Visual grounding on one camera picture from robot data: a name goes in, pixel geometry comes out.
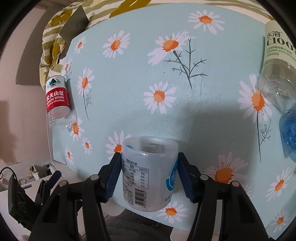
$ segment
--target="orange flower center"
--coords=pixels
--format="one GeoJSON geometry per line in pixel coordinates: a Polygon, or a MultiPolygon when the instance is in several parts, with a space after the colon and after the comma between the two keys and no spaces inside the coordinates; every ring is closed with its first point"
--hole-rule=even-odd
{"type": "Polygon", "coordinates": [[[157,103],[161,103],[165,100],[164,91],[155,91],[154,93],[154,101],[157,103]]]}
{"type": "Polygon", "coordinates": [[[265,106],[265,101],[264,101],[263,95],[261,93],[256,92],[253,94],[252,105],[256,111],[262,110],[262,108],[265,106]]]}
{"type": "Polygon", "coordinates": [[[278,221],[276,222],[276,224],[277,224],[277,225],[281,225],[281,224],[283,223],[283,221],[284,221],[284,217],[280,217],[280,218],[278,219],[278,221]]]}
{"type": "Polygon", "coordinates": [[[217,170],[215,174],[215,181],[220,183],[228,183],[233,177],[233,170],[229,167],[224,167],[217,170]]]}
{"type": "Polygon", "coordinates": [[[78,135],[79,127],[78,127],[78,124],[77,123],[74,123],[73,124],[73,132],[74,132],[75,135],[78,135]]]}
{"type": "Polygon", "coordinates": [[[84,77],[82,79],[81,85],[82,85],[83,89],[87,86],[88,82],[89,82],[89,80],[87,79],[87,77],[84,77]]]}
{"type": "Polygon", "coordinates": [[[177,211],[174,207],[166,208],[165,212],[167,215],[170,215],[170,216],[175,216],[177,214],[177,211]]]}
{"type": "Polygon", "coordinates": [[[209,16],[207,16],[207,15],[204,15],[204,16],[201,16],[201,17],[199,17],[199,20],[202,22],[202,23],[204,23],[204,24],[210,24],[210,23],[212,23],[212,19],[209,17],[209,16]]]}
{"type": "Polygon", "coordinates": [[[117,144],[117,146],[114,148],[114,152],[121,153],[121,145],[120,144],[117,144]]]}
{"type": "Polygon", "coordinates": [[[119,46],[120,46],[120,40],[115,40],[112,44],[111,44],[111,46],[110,46],[110,49],[112,50],[112,51],[115,51],[115,50],[117,50],[118,48],[119,48],[119,46]]]}
{"type": "Polygon", "coordinates": [[[284,180],[281,179],[278,184],[275,186],[274,190],[277,192],[278,190],[280,190],[282,188],[282,186],[284,185],[284,180]]]}
{"type": "Polygon", "coordinates": [[[177,42],[176,40],[173,40],[173,39],[169,39],[163,43],[163,50],[165,52],[169,52],[169,51],[177,48],[178,45],[179,45],[179,42],[177,42]]]}

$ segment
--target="daisy flower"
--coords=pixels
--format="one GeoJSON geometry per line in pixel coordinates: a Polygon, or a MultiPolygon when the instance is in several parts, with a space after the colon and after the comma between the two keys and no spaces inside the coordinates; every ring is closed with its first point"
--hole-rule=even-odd
{"type": "Polygon", "coordinates": [[[114,156],[115,152],[119,152],[121,153],[121,144],[122,142],[125,140],[125,139],[128,139],[130,138],[131,135],[128,134],[125,138],[124,138],[124,134],[123,134],[123,131],[121,131],[120,133],[120,139],[118,138],[118,134],[117,132],[115,131],[114,132],[114,139],[115,141],[113,140],[112,137],[108,137],[109,141],[111,142],[111,144],[106,144],[106,147],[109,148],[109,150],[107,150],[106,152],[108,154],[112,154],[111,156],[108,157],[109,160],[112,159],[112,157],[114,156]]]}
{"type": "Polygon", "coordinates": [[[287,187],[287,181],[290,179],[291,168],[287,168],[287,170],[283,170],[281,176],[276,176],[276,182],[271,184],[271,188],[268,190],[268,194],[265,197],[269,197],[267,201],[270,199],[275,199],[281,195],[282,189],[287,187]]]}
{"type": "Polygon", "coordinates": [[[79,80],[78,80],[78,85],[77,85],[77,90],[78,90],[78,94],[80,95],[84,95],[84,91],[86,91],[87,93],[89,92],[89,89],[91,88],[91,84],[90,81],[94,80],[94,75],[92,74],[92,70],[90,68],[88,68],[86,70],[86,68],[83,70],[83,76],[79,76],[79,80]]]}
{"type": "Polygon", "coordinates": [[[153,114],[159,106],[159,112],[161,114],[166,114],[166,108],[172,107],[172,104],[176,98],[173,96],[169,96],[171,94],[174,94],[176,91],[176,88],[173,87],[171,89],[168,89],[168,82],[166,82],[164,85],[162,82],[157,85],[154,84],[154,88],[152,86],[149,87],[151,92],[144,92],[144,96],[148,96],[144,99],[145,105],[148,105],[148,110],[151,109],[151,114],[153,114]]]}
{"type": "Polygon", "coordinates": [[[162,210],[159,210],[159,212],[162,212],[161,214],[158,214],[158,217],[165,216],[165,220],[168,219],[169,223],[174,223],[174,219],[178,222],[183,222],[183,220],[180,217],[188,217],[188,215],[183,214],[182,212],[185,212],[188,210],[188,208],[183,208],[184,204],[181,204],[180,206],[177,206],[178,203],[175,201],[173,205],[169,203],[165,208],[162,210]]]}
{"type": "Polygon", "coordinates": [[[70,136],[73,136],[73,141],[76,140],[78,141],[78,137],[81,138],[82,133],[84,133],[84,130],[80,127],[82,123],[82,119],[79,117],[73,118],[73,124],[71,126],[71,133],[70,136]]]}
{"type": "Polygon", "coordinates": [[[230,183],[236,179],[246,179],[243,174],[237,173],[240,169],[248,165],[247,162],[241,160],[240,157],[232,160],[232,152],[229,152],[227,158],[225,154],[218,155],[218,167],[210,166],[205,173],[213,178],[216,182],[230,183]]]}
{"type": "Polygon", "coordinates": [[[106,48],[103,52],[103,55],[105,55],[105,57],[115,58],[116,52],[118,52],[119,54],[123,54],[121,48],[126,49],[128,47],[128,40],[130,39],[131,33],[128,33],[124,36],[123,34],[124,31],[120,30],[117,37],[116,34],[114,34],[113,37],[108,38],[109,43],[103,45],[103,48],[106,48]]]}
{"type": "Polygon", "coordinates": [[[86,43],[85,36],[83,36],[81,39],[79,39],[78,43],[76,44],[74,48],[75,53],[80,53],[80,50],[83,49],[83,45],[86,43]]]}
{"type": "Polygon", "coordinates": [[[247,185],[242,185],[242,188],[244,189],[244,191],[246,192],[246,194],[248,195],[248,196],[251,196],[251,192],[252,192],[252,189],[251,189],[251,187],[247,184],[247,185]]]}
{"type": "Polygon", "coordinates": [[[183,31],[182,34],[178,32],[176,35],[173,33],[171,37],[166,36],[165,39],[158,37],[158,40],[156,40],[155,43],[160,45],[160,48],[156,48],[147,54],[147,56],[153,56],[148,60],[148,63],[151,65],[158,64],[169,52],[176,50],[182,51],[182,46],[186,45],[185,41],[189,39],[189,35],[187,35],[188,33],[189,31],[183,31]]]}
{"type": "Polygon", "coordinates": [[[66,155],[66,161],[72,165],[73,164],[73,157],[72,157],[72,152],[69,147],[65,148],[65,155],[66,155]]]}
{"type": "Polygon", "coordinates": [[[199,28],[201,25],[203,25],[204,31],[206,31],[206,28],[212,33],[216,34],[217,30],[216,28],[220,30],[224,30],[224,28],[219,23],[225,23],[224,21],[216,20],[216,18],[219,18],[219,15],[214,15],[214,12],[207,13],[206,10],[203,10],[203,13],[200,11],[196,11],[196,13],[190,13],[188,22],[191,23],[197,23],[193,26],[194,29],[199,28]]]}
{"type": "Polygon", "coordinates": [[[282,226],[287,226],[287,223],[285,223],[286,221],[289,220],[289,213],[288,211],[283,210],[283,212],[279,212],[275,218],[273,218],[273,220],[275,221],[274,223],[272,223],[270,226],[275,226],[274,227],[274,233],[276,231],[281,231],[282,226]]]}
{"type": "Polygon", "coordinates": [[[240,82],[240,85],[243,88],[243,90],[239,90],[239,92],[243,96],[243,98],[239,98],[237,100],[239,103],[241,103],[239,108],[241,110],[248,108],[247,111],[244,113],[243,118],[246,119],[252,113],[254,113],[253,123],[256,122],[257,114],[259,123],[262,122],[262,119],[264,119],[264,121],[267,121],[267,115],[272,115],[271,109],[267,106],[268,104],[270,104],[270,102],[268,99],[265,99],[263,95],[257,90],[256,75],[250,75],[250,81],[252,89],[249,86],[247,86],[244,82],[240,82]]]}
{"type": "Polygon", "coordinates": [[[63,68],[62,68],[62,71],[61,71],[61,74],[62,74],[63,76],[67,76],[67,75],[69,74],[70,66],[71,66],[72,60],[73,60],[73,59],[70,58],[67,62],[64,63],[63,68]]]}
{"type": "Polygon", "coordinates": [[[89,143],[89,140],[85,137],[82,138],[82,145],[84,146],[84,150],[85,150],[85,153],[87,154],[91,154],[92,153],[92,147],[91,147],[91,144],[89,143]]]}

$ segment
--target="pink wall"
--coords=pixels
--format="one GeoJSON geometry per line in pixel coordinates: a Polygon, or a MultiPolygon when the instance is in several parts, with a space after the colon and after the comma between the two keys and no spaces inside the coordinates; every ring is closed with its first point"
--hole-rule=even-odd
{"type": "Polygon", "coordinates": [[[22,20],[0,59],[0,168],[49,154],[45,93],[40,86],[15,84],[27,40],[44,12],[34,8],[22,20]]]}

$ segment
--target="bottle label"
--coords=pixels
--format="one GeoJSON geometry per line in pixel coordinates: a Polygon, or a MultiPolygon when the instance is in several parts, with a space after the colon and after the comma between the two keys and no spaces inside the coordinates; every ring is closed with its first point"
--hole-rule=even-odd
{"type": "Polygon", "coordinates": [[[65,87],[56,87],[46,93],[47,113],[57,106],[68,106],[70,108],[65,87]]]}
{"type": "Polygon", "coordinates": [[[281,59],[296,68],[296,51],[280,25],[272,20],[265,25],[264,62],[281,59]]]}

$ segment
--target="water bottle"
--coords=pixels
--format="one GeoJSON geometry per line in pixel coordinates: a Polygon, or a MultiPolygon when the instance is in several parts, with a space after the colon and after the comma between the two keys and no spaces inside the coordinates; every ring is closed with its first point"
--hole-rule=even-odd
{"type": "Polygon", "coordinates": [[[65,82],[66,79],[60,75],[50,77],[46,82],[47,121],[52,130],[70,125],[70,105],[65,82]]]}
{"type": "Polygon", "coordinates": [[[281,112],[296,102],[296,52],[276,21],[265,25],[265,52],[258,88],[281,112]]]}

